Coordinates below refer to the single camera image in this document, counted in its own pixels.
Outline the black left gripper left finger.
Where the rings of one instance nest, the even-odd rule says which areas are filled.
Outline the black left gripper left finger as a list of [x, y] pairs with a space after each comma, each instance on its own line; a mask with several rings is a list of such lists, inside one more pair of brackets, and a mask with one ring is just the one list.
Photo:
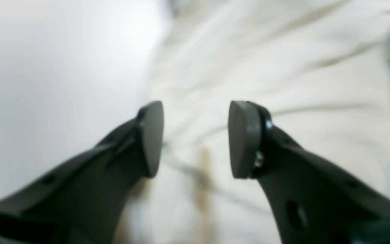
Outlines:
[[153, 101], [96, 146], [0, 200], [0, 244], [110, 244], [132, 188], [158, 172], [164, 107]]

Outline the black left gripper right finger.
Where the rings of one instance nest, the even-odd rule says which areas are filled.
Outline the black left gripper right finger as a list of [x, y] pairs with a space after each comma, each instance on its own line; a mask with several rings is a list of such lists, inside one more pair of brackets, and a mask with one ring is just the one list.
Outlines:
[[256, 179], [283, 244], [390, 244], [390, 199], [302, 148], [269, 111], [232, 101], [229, 149], [236, 179]]

